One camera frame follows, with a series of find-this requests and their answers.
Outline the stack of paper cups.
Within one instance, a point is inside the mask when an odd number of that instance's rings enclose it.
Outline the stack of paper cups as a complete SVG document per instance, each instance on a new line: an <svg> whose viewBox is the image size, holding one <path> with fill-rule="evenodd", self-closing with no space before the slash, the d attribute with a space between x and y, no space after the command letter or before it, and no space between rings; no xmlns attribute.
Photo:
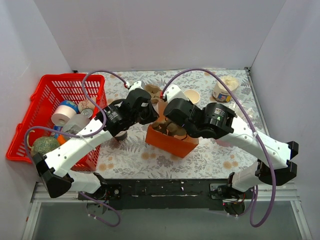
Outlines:
<svg viewBox="0 0 320 240"><path fill-rule="evenodd" d="M193 90L193 89L188 89L184 91L184 95L193 103L197 104L200 101L200 94Z"/></svg>

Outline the black paper coffee cup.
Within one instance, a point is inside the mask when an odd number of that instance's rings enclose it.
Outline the black paper coffee cup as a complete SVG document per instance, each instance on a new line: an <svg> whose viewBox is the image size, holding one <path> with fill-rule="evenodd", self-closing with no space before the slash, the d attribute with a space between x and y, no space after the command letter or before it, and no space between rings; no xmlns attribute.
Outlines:
<svg viewBox="0 0 320 240"><path fill-rule="evenodd" d="M114 138L117 141L124 141L128 137L128 132L127 131L121 131L119 132Z"/></svg>

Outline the orange paper bag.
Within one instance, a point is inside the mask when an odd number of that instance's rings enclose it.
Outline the orange paper bag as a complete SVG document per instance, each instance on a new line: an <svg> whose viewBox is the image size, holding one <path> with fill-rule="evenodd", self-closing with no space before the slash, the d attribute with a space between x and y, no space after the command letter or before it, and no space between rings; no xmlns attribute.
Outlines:
<svg viewBox="0 0 320 240"><path fill-rule="evenodd" d="M185 136L169 136L155 130L150 124L147 128L145 142L180 158L186 157L199 144L198 138Z"/></svg>

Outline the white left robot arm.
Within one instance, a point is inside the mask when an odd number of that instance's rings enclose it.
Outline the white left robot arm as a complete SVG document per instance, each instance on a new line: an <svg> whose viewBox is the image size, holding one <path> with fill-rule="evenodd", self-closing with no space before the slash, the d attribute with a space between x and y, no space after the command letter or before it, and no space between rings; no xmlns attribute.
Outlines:
<svg viewBox="0 0 320 240"><path fill-rule="evenodd" d="M151 103L151 95L144 83L136 81L126 99L119 105L109 104L96 114L76 138L71 138L55 150L32 158L39 177L51 198L58 198L68 191L85 192L95 200L106 196L106 182L98 173L73 171L72 167L100 144L139 123L147 125L159 117Z"/></svg>

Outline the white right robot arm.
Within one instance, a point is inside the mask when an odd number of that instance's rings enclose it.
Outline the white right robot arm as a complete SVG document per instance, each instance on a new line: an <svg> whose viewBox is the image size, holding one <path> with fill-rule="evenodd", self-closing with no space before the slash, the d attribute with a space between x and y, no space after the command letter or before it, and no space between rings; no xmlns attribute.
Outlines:
<svg viewBox="0 0 320 240"><path fill-rule="evenodd" d="M296 177L298 166L291 161L299 151L296 142L280 142L260 131L253 131L223 104L213 102L199 108L175 84L160 97L167 102L164 116L183 128L188 136L220 140L256 157L257 161L251 166L229 176L226 192L230 198L237 199L261 183L272 185L271 167L277 186Z"/></svg>

